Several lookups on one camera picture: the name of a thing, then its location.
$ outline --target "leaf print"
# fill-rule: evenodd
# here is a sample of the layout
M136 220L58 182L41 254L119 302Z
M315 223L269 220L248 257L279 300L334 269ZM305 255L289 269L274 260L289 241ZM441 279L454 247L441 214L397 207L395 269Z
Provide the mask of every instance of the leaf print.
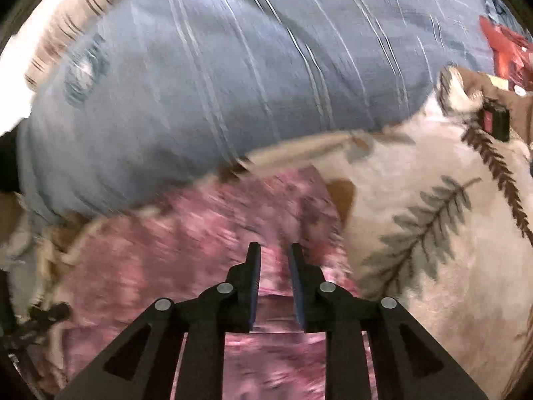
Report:
M502 154L499 153L490 138L476 126L469 126L461 140L479 153L483 163L489 167L492 178L497 182L498 189L503 192L511 213L516 221L516 226L522 232L522 237L527 237L533 246L533 232L529 228L529 221L522 207L522 201L518 195L516 180L509 170Z
M404 232L381 236L379 240L388 248L364 262L374 268L359 281L365 298L399 296L407 288L420 293L418 273L424 271L436 280L438 263L454 258L450 232L458 234L457 222L464 223L464 209L472 209L466 190L481 179L464 185L449 176L441 179L445 186L433 187L432 193L420 192L427 207L411 206L407 210L412 216L394 216Z

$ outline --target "black strap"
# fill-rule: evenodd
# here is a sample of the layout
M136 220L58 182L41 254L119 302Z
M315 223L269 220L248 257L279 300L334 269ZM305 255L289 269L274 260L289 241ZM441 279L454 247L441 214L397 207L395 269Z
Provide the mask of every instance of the black strap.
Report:
M18 327L9 293L9 276L2 269L0 269L0 327L4 335L12 334Z
M17 166L17 132L22 122L0 136L0 191L20 192Z

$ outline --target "blue fabric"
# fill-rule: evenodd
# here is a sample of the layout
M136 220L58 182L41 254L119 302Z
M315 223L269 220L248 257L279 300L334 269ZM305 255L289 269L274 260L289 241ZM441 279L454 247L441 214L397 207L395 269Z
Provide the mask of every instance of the blue fabric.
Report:
M492 73L485 0L124 0L19 132L28 206L108 213L223 161L412 115L450 61Z

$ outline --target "pink fabric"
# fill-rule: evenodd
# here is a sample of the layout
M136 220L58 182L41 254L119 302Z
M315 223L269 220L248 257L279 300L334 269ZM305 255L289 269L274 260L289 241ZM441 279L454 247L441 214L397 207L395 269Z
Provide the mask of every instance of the pink fabric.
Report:
M326 279L357 295L339 219L314 168L207 189L172 190L158 213L106 221L88 238L64 286L74 318L63 326L69 378L155 299L195 298L262 244L254 333L227 335L224 398L324 398L323 334L295 323L286 248L300 242Z

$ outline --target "red object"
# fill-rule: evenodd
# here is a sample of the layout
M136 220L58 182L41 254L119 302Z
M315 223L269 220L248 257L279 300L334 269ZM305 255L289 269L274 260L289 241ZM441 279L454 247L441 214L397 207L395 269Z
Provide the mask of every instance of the red object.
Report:
M533 91L533 44L514 31L502 25L494 25L484 16L479 25L494 52L496 76L509 81L509 89L520 86Z
M492 134L492 113L487 110L483 113L483 129L488 134Z

